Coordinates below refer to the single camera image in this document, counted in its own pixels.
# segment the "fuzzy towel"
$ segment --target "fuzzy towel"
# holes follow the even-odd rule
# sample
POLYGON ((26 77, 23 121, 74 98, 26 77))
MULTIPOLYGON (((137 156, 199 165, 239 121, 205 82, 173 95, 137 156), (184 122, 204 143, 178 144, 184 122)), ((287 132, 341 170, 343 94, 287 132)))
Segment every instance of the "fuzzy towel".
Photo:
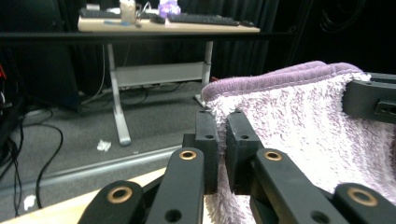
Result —
POLYGON ((343 112, 343 92, 353 79, 370 76, 347 63, 312 62, 203 88, 220 139, 219 192, 205 197, 215 223, 254 223, 249 197, 230 192, 224 164, 225 120, 235 109, 244 111, 265 147, 287 153, 314 185, 333 193, 340 183, 359 183, 396 204, 395 126, 343 112))

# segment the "electronic equipment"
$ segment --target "electronic equipment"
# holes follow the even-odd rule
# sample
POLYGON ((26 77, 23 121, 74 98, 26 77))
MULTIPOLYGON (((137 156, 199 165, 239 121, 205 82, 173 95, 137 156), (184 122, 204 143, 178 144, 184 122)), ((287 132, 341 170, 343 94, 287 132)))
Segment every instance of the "electronic equipment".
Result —
POLYGON ((120 19, 121 14, 103 11, 103 10, 88 10, 86 8, 82 8, 79 11, 79 15, 81 18, 86 19, 120 19))
POLYGON ((169 15, 167 18, 170 22, 229 25, 229 26, 239 25, 239 22, 235 21, 232 18, 211 16, 211 15, 181 14, 181 15, 169 15))

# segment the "black cable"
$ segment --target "black cable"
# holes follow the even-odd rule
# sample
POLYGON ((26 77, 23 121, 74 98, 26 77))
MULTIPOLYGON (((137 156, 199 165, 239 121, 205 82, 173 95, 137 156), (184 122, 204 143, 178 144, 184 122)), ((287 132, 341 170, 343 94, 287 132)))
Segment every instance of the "black cable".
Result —
POLYGON ((187 82, 180 82, 177 84, 177 86, 171 90, 151 90, 151 88, 147 88, 148 91, 157 91, 157 92, 172 92, 172 91, 177 91, 179 88, 184 87, 187 82))
POLYGON ((62 131, 59 128, 57 128, 57 127, 55 127, 53 125, 50 125, 50 124, 35 123, 35 124, 28 125, 26 127, 32 127, 32 126, 48 127, 48 128, 51 128, 51 129, 54 129, 54 130, 58 131, 58 133, 61 135, 61 142, 59 143, 58 148, 56 148, 56 150, 53 153, 53 155, 50 157, 50 159, 43 166, 43 168, 40 171, 40 174, 38 175, 37 181, 35 182, 35 197, 37 199, 37 206, 38 206, 38 208, 43 208, 43 206, 41 205, 41 199, 40 199, 40 182, 41 182, 41 178, 43 177, 44 172, 50 166, 50 163, 52 162, 52 160, 56 157, 56 155, 61 150, 62 144, 64 143, 64 134, 62 133, 62 131))
MULTIPOLYGON (((363 9, 366 5, 366 0, 359 0, 356 9, 349 14, 352 14, 349 19, 347 19, 344 22, 335 22, 333 21, 333 19, 330 18, 329 12, 326 8, 323 8, 322 10, 322 16, 320 18, 320 28, 327 33, 338 33, 341 32, 343 30, 345 30, 346 28, 348 28, 349 26, 351 26, 353 23, 355 23, 358 18, 360 17, 361 13, 363 12, 363 9)), ((342 8, 339 8, 339 10, 341 12, 345 13, 345 10, 342 8)))
POLYGON ((22 127, 22 121, 20 123, 20 134, 21 134, 21 140, 20 140, 20 146, 17 149, 17 151, 14 151, 14 156, 13 156, 13 163, 15 166, 15 174, 14 174, 14 209, 15 209, 15 217, 18 217, 19 214, 19 209, 21 206, 21 198, 22 198, 22 183, 21 183, 21 178, 20 178, 20 172, 18 170, 18 156, 21 153, 21 149, 22 149, 22 145, 23 145, 23 139, 24 139, 24 135, 23 135, 23 127, 22 127), (20 187, 20 195, 18 197, 18 202, 17 202, 17 183, 20 187))
MULTIPOLYGON (((121 91, 121 92, 120 92, 120 96, 125 95, 125 94, 131 94, 132 91, 121 91)), ((140 104, 143 104, 143 103, 148 99, 148 97, 149 97, 149 92, 148 92, 148 90, 147 90, 146 88, 144 88, 144 87, 141 87, 141 89, 140 89, 139 91, 143 91, 143 93, 145 94, 142 100, 140 100, 140 101, 138 101, 138 102, 135 102, 135 103, 125 103, 125 101, 124 101, 123 99, 120 98, 121 104, 122 104, 122 105, 140 105, 140 104)))
POLYGON ((39 122, 35 122, 35 124, 43 123, 43 122, 48 121, 49 119, 51 119, 53 117, 53 111, 51 109, 45 108, 45 109, 42 109, 42 110, 31 111, 31 112, 28 112, 28 113, 24 114, 24 117, 25 118, 29 118, 29 117, 32 117, 32 116, 35 116, 35 115, 39 115, 39 114, 42 114, 42 113, 45 113, 45 112, 49 112, 49 116, 47 118, 44 118, 43 120, 40 120, 39 122))
POLYGON ((15 209, 15 217, 19 216, 19 208, 21 206, 21 197, 22 197, 22 184, 21 184, 21 178, 20 178, 20 173, 18 170, 18 156, 21 153, 21 148, 22 148, 22 144, 23 144, 23 139, 24 139, 24 135, 23 135, 23 129, 22 129, 22 122, 20 123, 20 129, 21 129, 21 140, 20 140, 20 145, 17 148, 17 145, 15 144, 15 142, 11 139, 8 138, 5 146, 7 146, 7 153, 9 154, 9 159, 7 161, 9 161, 6 169, 3 171, 2 174, 0 174, 0 181, 3 179, 3 177, 6 175, 7 171, 9 170, 9 168, 11 167, 11 165, 15 166, 15 174, 14 174, 14 209, 15 209), (17 200, 17 184, 20 188, 20 194, 17 200))

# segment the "gray carpet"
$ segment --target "gray carpet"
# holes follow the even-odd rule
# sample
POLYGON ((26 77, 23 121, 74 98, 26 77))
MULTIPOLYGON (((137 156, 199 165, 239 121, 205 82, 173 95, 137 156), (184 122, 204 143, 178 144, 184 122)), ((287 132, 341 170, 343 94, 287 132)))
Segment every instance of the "gray carpet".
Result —
MULTIPOLYGON (((132 138, 128 147, 121 147, 119 143, 111 94, 84 105, 81 113, 53 109, 53 116, 44 123, 61 129, 64 142, 44 173, 40 190, 43 206, 166 166, 166 157, 149 163, 139 160, 146 155, 155 155, 159 149, 180 146, 184 133, 194 133, 195 113, 202 108, 193 96, 200 91, 200 82, 123 91, 121 102, 132 138), (96 149, 100 139, 111 142, 108 152, 96 149), (110 163, 116 166, 102 169, 110 163)), ((60 144, 61 137, 57 131, 42 126, 27 127, 49 116, 50 112, 44 111, 28 116, 24 121, 24 141, 18 158, 22 200, 26 195, 35 194, 35 180, 60 144)), ((19 131, 16 130, 12 137, 18 144, 19 131)), ((13 183, 14 169, 11 168, 0 183, 0 221, 15 216, 13 183)), ((19 212, 25 213, 23 203, 19 212)))

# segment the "white paper scrap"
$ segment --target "white paper scrap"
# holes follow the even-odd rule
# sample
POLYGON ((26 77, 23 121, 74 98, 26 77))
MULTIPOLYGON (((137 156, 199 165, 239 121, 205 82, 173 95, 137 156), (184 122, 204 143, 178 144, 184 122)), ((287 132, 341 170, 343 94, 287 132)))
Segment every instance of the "white paper scrap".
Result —
POLYGON ((107 152, 108 149, 111 147, 111 142, 103 141, 102 139, 99 141, 98 150, 107 152))
POLYGON ((30 207, 35 206, 35 195, 29 195, 23 201, 23 207, 27 211, 30 207))

